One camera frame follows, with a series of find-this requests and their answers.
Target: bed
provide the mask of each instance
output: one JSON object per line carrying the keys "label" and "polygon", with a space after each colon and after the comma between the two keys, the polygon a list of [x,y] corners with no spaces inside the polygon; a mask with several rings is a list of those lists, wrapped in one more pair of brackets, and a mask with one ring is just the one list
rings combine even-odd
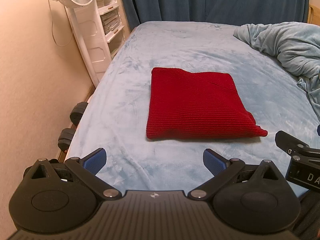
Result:
{"label": "bed", "polygon": [[[319,121],[297,78],[279,62],[233,36],[236,26],[196,22],[146,22],[120,49],[98,85],[72,140],[67,158],[98,147],[107,164],[97,176],[120,190],[184,190],[212,177],[202,160],[211,148],[248,164],[272,160],[285,175],[290,157],[277,148],[283,130],[320,147]],[[229,73],[245,108],[266,137],[216,140],[149,140],[146,123],[151,70],[175,67],[189,72]],[[297,196],[306,189],[291,184]]]}

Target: red knit sweater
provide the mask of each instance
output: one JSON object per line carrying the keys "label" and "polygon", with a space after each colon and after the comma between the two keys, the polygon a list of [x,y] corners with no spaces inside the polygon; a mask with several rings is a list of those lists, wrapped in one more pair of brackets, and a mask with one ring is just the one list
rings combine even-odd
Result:
{"label": "red knit sweater", "polygon": [[151,74],[149,139],[267,136],[244,108],[229,74],[161,67]]}

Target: crumpled blanket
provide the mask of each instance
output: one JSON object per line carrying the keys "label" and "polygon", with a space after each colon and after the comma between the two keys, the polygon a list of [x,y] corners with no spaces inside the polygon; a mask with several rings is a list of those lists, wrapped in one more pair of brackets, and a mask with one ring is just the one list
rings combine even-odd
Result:
{"label": "crumpled blanket", "polygon": [[286,71],[299,77],[297,85],[307,92],[320,121],[319,26],[299,22],[246,24],[235,29],[233,35],[253,49],[276,57]]}

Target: wooden headboard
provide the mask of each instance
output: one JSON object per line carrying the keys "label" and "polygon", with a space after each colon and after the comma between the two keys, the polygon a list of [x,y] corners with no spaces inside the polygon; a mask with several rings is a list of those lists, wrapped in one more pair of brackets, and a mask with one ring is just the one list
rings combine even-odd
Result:
{"label": "wooden headboard", "polygon": [[308,21],[307,23],[320,26],[320,9],[312,4],[309,5]]}

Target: black wheel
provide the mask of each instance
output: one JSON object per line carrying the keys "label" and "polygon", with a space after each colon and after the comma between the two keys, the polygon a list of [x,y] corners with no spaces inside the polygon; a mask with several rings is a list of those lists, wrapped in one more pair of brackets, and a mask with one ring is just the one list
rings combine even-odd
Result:
{"label": "black wheel", "polygon": [[80,102],[72,109],[70,114],[70,120],[75,126],[78,126],[84,114],[84,111],[87,108],[87,105],[87,102]]}
{"label": "black wheel", "polygon": [[61,131],[58,138],[58,147],[60,148],[60,150],[62,150],[63,152],[68,151],[75,132],[76,130],[71,128],[65,128]]}

